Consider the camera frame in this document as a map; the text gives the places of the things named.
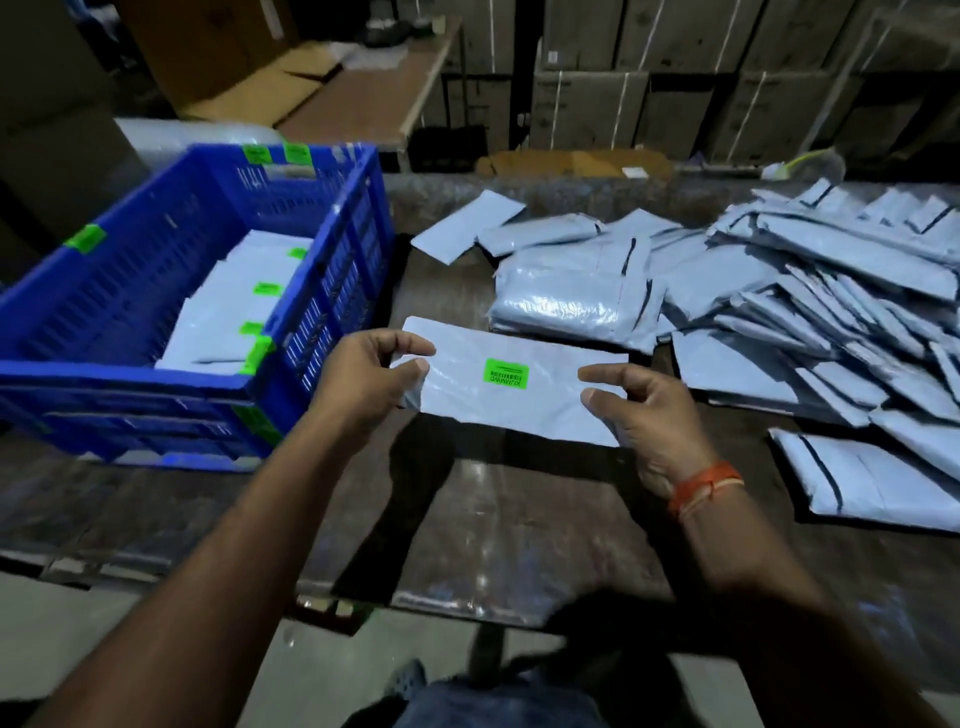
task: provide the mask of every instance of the table surface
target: table surface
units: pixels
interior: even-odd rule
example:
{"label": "table surface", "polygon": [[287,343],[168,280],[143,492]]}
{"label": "table surface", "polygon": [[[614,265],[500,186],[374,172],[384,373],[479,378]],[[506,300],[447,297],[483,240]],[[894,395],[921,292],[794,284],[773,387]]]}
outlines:
{"label": "table surface", "polygon": [[[387,179],[398,231],[415,233],[484,186],[534,215],[616,219],[637,206],[688,225],[746,200],[756,182]],[[797,188],[764,184],[786,194]],[[881,187],[855,185],[875,197]],[[952,190],[938,190],[955,199]],[[492,266],[474,248],[453,265],[412,251],[391,324],[409,315],[486,326]],[[672,370],[660,347],[653,366]],[[920,686],[960,689],[960,539],[811,519],[766,441],[793,421],[700,405],[721,454],[851,622]],[[834,434],[849,436],[848,430]],[[16,433],[0,438],[0,549],[164,574],[230,507],[248,478],[77,462]],[[614,588],[665,625],[689,624],[669,547],[676,532],[637,487],[629,453],[460,425],[397,410],[351,461],[300,577],[340,597],[539,627],[578,595]],[[707,649],[676,629],[676,649]]]}
{"label": "table surface", "polygon": [[384,152],[404,151],[460,22],[449,16],[442,36],[408,41],[396,68],[341,71],[276,129],[301,144],[368,142]]}

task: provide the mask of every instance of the left hand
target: left hand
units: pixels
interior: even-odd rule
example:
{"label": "left hand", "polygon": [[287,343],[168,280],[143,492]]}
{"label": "left hand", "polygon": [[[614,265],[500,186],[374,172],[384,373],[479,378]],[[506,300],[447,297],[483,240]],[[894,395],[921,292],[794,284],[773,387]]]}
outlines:
{"label": "left hand", "polygon": [[362,446],[403,393],[413,389],[430,371],[425,359],[412,359],[389,369],[392,354],[430,356],[436,347],[409,331],[375,328],[345,336],[324,362],[311,411],[323,412],[357,437]]}

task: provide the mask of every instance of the cardboard box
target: cardboard box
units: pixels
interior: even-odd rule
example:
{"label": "cardboard box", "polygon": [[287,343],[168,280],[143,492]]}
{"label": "cardboard box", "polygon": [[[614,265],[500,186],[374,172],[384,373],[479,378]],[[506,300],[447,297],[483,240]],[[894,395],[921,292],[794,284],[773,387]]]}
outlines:
{"label": "cardboard box", "polygon": [[960,8],[880,11],[854,62],[862,73],[960,70]]}
{"label": "cardboard box", "polygon": [[[858,0],[854,6],[850,16],[847,18],[847,22],[843,27],[843,30],[840,32],[840,35],[833,44],[833,47],[830,49],[829,55],[827,56],[827,61],[825,63],[826,68],[831,68],[839,70],[843,67],[844,63],[850,58],[851,53],[856,48],[857,42],[860,40],[860,36],[863,31],[867,28],[867,25],[870,23],[870,19],[873,16],[874,12],[880,12],[885,15],[887,18],[891,18],[897,14],[911,14],[911,13],[923,13],[928,12],[930,8],[941,7],[945,5],[945,0],[909,0],[909,2],[904,3],[903,0]],[[947,25],[953,25],[949,19],[947,20]],[[881,40],[884,30],[887,28],[887,25],[884,24],[880,28],[874,28],[870,35],[864,52],[861,54],[860,58],[857,59],[857,62],[854,63],[854,71],[863,71],[864,62],[871,59],[871,56],[875,51],[879,51],[879,58],[876,59],[877,65],[873,66],[871,63],[871,68],[869,70],[936,70],[936,69],[923,69],[923,68],[904,68],[900,67],[900,58],[898,58],[897,46],[900,45],[901,40],[897,39],[897,33],[894,33],[894,37],[890,38],[890,34],[887,34],[887,37]],[[906,56],[913,56],[913,51],[909,51]],[[938,61],[942,63],[944,61],[943,49],[940,50]]]}
{"label": "cardboard box", "polygon": [[622,11],[623,0],[546,0],[539,67],[611,70]]}
{"label": "cardboard box", "polygon": [[4,7],[0,43],[0,136],[68,109],[109,98],[108,77],[73,25],[62,0]]}
{"label": "cardboard box", "polygon": [[633,146],[647,74],[542,71],[534,74],[531,149]]}
{"label": "cardboard box", "polygon": [[298,44],[286,0],[114,0],[176,109],[210,99]]}
{"label": "cardboard box", "polygon": [[743,61],[745,71],[821,68],[855,0],[769,0]]}
{"label": "cardboard box", "polygon": [[827,97],[825,72],[744,73],[710,131],[715,164],[768,164],[794,158]]}
{"label": "cardboard box", "polygon": [[[446,101],[450,128],[464,125],[464,90],[459,78],[448,78]],[[493,154],[510,149],[510,81],[467,79],[467,114],[470,125],[487,130],[487,152]]]}
{"label": "cardboard box", "polygon": [[319,81],[280,70],[275,63],[207,101],[191,104],[180,114],[202,121],[238,121],[272,127],[320,90]]}
{"label": "cardboard box", "polygon": [[763,0],[627,0],[616,68],[732,73]]}
{"label": "cardboard box", "polygon": [[922,102],[921,98],[891,106],[852,109],[840,126],[833,146],[847,159],[884,158],[893,149]]}
{"label": "cardboard box", "polygon": [[60,240],[148,175],[106,105],[74,109],[0,142],[0,180]]}
{"label": "cardboard box", "polygon": [[619,177],[624,168],[642,168],[648,177],[669,180],[673,165],[649,149],[607,149],[594,152],[545,152],[514,149],[477,160],[476,173],[484,177]]}
{"label": "cardboard box", "polygon": [[712,89],[658,91],[651,82],[636,125],[634,144],[663,152],[676,161],[690,159],[712,97]]}
{"label": "cardboard box", "polygon": [[[467,73],[514,72],[516,0],[397,0],[401,20],[456,15],[464,24]],[[453,41],[444,71],[460,72],[460,39]]]}

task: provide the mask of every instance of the shoe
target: shoe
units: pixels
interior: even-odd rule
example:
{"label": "shoe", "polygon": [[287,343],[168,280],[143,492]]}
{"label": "shoe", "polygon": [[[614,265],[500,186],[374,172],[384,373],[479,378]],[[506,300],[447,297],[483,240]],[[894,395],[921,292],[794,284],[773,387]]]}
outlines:
{"label": "shoe", "polygon": [[384,697],[398,695],[408,703],[414,699],[414,696],[426,687],[426,669],[423,663],[414,658],[406,665],[398,667],[394,674],[387,681],[387,687],[383,691]]}

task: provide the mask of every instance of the fingers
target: fingers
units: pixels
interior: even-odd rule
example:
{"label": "fingers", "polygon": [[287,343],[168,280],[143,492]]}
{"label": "fingers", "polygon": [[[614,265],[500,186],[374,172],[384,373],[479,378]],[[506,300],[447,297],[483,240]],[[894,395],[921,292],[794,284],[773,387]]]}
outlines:
{"label": "fingers", "polygon": [[577,376],[581,381],[623,387],[638,396],[645,396],[650,387],[665,378],[665,375],[637,364],[590,364],[581,367]]}
{"label": "fingers", "polygon": [[406,354],[414,353],[419,356],[432,356],[437,353],[437,347],[410,331],[400,331],[395,328],[374,328],[366,331],[376,346],[378,356],[387,354]]}
{"label": "fingers", "polygon": [[580,393],[580,401],[590,414],[604,420],[612,420],[619,425],[625,425],[631,412],[641,405],[624,400],[613,392],[604,392],[602,389],[588,387]]}
{"label": "fingers", "polygon": [[430,371],[430,365],[426,359],[411,359],[398,367],[385,371],[389,372],[391,389],[400,397],[404,392],[413,389],[420,383],[420,380]]}

